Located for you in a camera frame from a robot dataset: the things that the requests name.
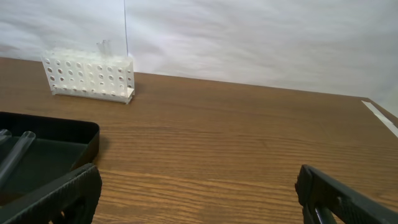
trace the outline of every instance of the white tape strip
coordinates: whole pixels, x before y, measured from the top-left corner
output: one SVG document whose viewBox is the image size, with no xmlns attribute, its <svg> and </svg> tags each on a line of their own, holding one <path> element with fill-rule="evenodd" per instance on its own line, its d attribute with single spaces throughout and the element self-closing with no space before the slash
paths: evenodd
<svg viewBox="0 0 398 224">
<path fill-rule="evenodd" d="M 365 106 L 367 106 L 369 110 L 371 110 L 374 115 L 376 115 L 381 122 L 383 122 L 387 128 L 398 137 L 398 128 L 395 127 L 395 125 L 389 119 L 387 119 L 377 108 L 375 108 L 372 103 L 365 101 L 362 101 L 362 103 L 364 103 Z"/>
</svg>

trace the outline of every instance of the white wall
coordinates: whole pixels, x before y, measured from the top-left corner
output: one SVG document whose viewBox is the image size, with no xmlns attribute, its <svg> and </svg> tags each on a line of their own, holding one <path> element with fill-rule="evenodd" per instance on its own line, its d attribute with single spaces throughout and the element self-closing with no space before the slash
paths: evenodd
<svg viewBox="0 0 398 224">
<path fill-rule="evenodd" d="M 398 2 L 126 0 L 135 71 L 366 96 L 398 114 Z M 125 54 L 123 1 L 0 1 L 0 56 Z"/>
</svg>

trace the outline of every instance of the wood grain surface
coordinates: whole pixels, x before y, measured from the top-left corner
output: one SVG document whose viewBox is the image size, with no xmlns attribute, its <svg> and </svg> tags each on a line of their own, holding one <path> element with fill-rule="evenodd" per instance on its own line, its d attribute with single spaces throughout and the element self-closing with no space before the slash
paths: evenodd
<svg viewBox="0 0 398 224">
<path fill-rule="evenodd" d="M 368 99 L 137 73 L 124 105 L 52 96 L 40 62 L 0 74 L 2 111 L 101 127 L 93 223 L 303 223 L 302 164 L 398 211 L 398 139 Z"/>
</svg>

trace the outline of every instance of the white sheet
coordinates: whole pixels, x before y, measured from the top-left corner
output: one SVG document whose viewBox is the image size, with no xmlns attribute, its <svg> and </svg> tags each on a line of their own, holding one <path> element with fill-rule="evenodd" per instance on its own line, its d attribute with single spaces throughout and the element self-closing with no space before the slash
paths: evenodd
<svg viewBox="0 0 398 224">
<path fill-rule="evenodd" d="M 135 70 L 383 100 L 398 83 L 393 0 L 126 0 Z"/>
<path fill-rule="evenodd" d="M 104 39 L 127 55 L 123 0 L 0 1 L 0 57 L 40 60 L 56 46 L 98 50 Z"/>
</svg>

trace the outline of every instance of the wooden table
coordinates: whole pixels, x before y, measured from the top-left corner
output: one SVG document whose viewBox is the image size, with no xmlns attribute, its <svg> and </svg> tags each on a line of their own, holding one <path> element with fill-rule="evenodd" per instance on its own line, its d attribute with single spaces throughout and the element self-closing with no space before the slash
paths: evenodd
<svg viewBox="0 0 398 224">
<path fill-rule="evenodd" d="M 303 223 L 302 164 L 398 211 L 398 139 L 368 99 L 137 73 L 124 105 L 52 96 L 40 62 L 0 74 L 2 111 L 101 127 L 93 223 Z"/>
</svg>

